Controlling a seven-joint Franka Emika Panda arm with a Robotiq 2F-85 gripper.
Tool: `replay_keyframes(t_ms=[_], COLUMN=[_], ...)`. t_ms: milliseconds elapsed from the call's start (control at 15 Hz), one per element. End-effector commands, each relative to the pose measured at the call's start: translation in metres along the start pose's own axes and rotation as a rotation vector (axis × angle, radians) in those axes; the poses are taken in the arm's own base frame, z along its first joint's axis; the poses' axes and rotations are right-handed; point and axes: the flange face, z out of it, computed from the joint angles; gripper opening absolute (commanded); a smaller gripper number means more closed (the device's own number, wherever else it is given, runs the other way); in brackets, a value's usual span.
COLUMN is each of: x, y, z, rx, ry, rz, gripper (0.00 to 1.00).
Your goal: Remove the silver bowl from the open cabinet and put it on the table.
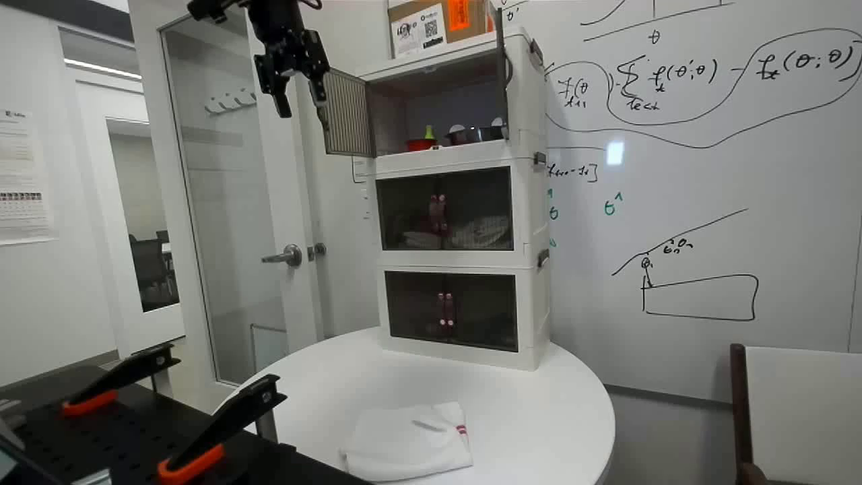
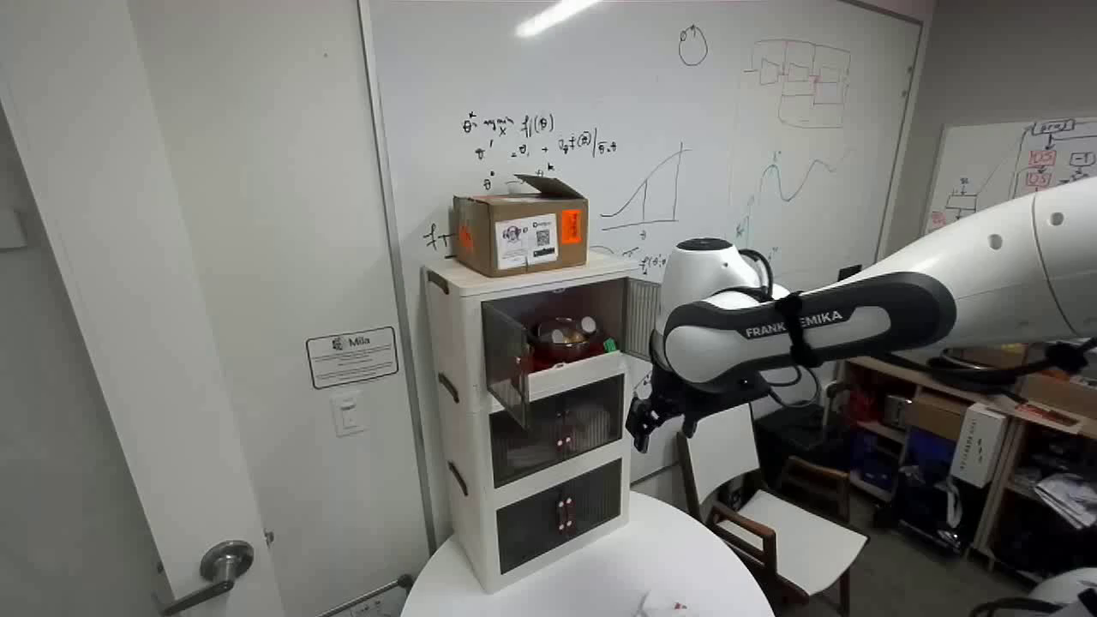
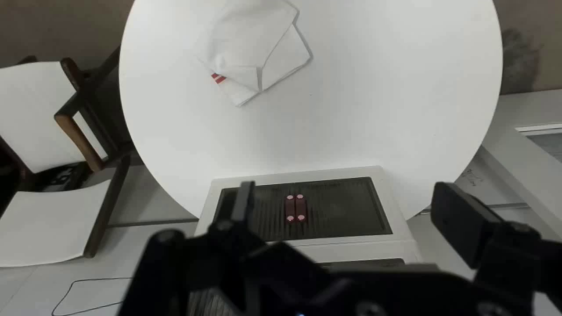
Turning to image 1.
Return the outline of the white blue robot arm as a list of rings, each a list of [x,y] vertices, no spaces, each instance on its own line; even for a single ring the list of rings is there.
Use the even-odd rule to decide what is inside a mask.
[[[292,116],[287,86],[296,72],[311,82],[314,102],[324,105],[324,78],[332,64],[322,36],[306,27],[299,12],[299,5],[324,8],[324,0],[188,0],[187,12],[194,19],[225,25],[231,5],[248,12],[253,36],[264,47],[264,52],[253,58],[253,64],[258,89],[272,97],[277,116]]]

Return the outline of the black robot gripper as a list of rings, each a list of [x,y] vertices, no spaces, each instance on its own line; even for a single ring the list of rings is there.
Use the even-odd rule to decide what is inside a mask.
[[[258,82],[271,86],[281,120],[292,120],[287,95],[289,78],[301,72],[311,78],[316,102],[327,102],[330,58],[316,29],[258,29],[264,52],[256,58]]]

